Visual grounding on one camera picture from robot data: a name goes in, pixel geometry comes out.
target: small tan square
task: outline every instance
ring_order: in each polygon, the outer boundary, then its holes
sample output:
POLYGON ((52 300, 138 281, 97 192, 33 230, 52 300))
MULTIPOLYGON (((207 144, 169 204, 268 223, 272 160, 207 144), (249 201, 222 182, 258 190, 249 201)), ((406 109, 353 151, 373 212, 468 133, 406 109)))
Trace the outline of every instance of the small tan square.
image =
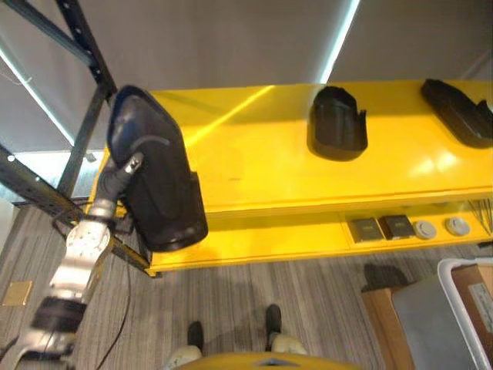
POLYGON ((31 293, 32 281, 14 281, 10 283, 2 306, 25 306, 31 293))

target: black boot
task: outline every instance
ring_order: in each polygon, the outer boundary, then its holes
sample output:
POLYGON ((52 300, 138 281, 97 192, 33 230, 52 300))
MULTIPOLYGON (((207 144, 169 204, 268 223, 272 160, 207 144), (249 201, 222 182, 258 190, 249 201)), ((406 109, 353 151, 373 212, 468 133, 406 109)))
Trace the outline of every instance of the black boot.
POLYGON ((202 351, 203 348, 203 329, 200 321, 194 321, 188 326, 186 333, 186 341, 188 345, 195 345, 202 351))
POLYGON ((280 333, 281 319, 280 308, 277 304, 271 304, 265 313, 265 328, 267 332, 266 351, 270 351, 270 335, 272 333, 280 333))

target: black cable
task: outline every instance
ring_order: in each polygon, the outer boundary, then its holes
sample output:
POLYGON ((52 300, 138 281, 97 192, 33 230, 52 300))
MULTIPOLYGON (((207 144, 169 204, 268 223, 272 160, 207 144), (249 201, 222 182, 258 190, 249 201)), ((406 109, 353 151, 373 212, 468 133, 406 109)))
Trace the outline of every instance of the black cable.
POLYGON ((126 258, 125 259, 126 259, 126 277, 127 277, 127 283, 128 283, 127 284, 127 287, 128 287, 128 289, 127 289, 128 290, 128 296, 127 296, 127 299, 126 299, 125 314, 123 314, 122 324, 120 324, 120 329, 118 330, 118 333, 116 333, 116 337, 115 337, 115 339, 113 339, 113 343, 109 346, 108 351, 106 351, 104 357, 102 358, 102 360, 99 363, 99 365, 96 368, 96 370, 100 370, 100 368, 102 367, 102 365, 105 363, 106 359, 108 358, 109 354, 111 353, 111 351, 115 347, 115 344, 118 341, 118 339, 120 338, 120 335, 122 334, 123 328, 125 327, 126 318, 127 318, 128 314, 129 314, 130 297, 132 296, 132 286, 130 284, 130 264, 129 264, 129 257, 126 255, 126 258))

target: cardboard box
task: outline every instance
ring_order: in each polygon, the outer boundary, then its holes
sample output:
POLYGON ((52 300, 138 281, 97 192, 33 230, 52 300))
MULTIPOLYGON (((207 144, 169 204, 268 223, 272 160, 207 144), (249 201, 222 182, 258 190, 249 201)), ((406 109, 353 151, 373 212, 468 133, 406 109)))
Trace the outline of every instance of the cardboard box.
POLYGON ((414 369, 406 335, 392 304, 397 288, 384 288, 363 293, 363 302, 375 330, 385 368, 414 369))
POLYGON ((493 266, 457 268, 452 279, 493 365, 493 266))

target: striped carpet floor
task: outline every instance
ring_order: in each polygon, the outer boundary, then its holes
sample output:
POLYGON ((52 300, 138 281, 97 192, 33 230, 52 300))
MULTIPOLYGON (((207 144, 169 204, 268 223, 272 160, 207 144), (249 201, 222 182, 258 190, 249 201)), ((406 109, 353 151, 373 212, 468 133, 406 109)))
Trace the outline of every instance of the striped carpet floor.
MULTIPOLYGON (((0 346, 29 323, 63 248, 46 215, 31 207, 20 213, 0 259, 0 297, 10 281, 33 280, 34 286, 25 307, 0 307, 0 346)), ((161 368, 172 349, 185 344, 187 325, 197 319, 204 326, 205 355, 262 351, 264 310, 273 302, 281 306, 284 331, 299 337, 312 355, 383 368, 361 299, 367 283, 364 265, 395 266, 409 281, 417 281, 433 274, 442 258, 479 255, 491 255, 491 248, 247 264, 175 271, 156 279, 130 268, 129 317, 105 368, 161 368)), ((111 256, 79 330, 72 355, 77 369, 94 369, 99 363, 119 329, 127 292, 126 265, 111 256)))

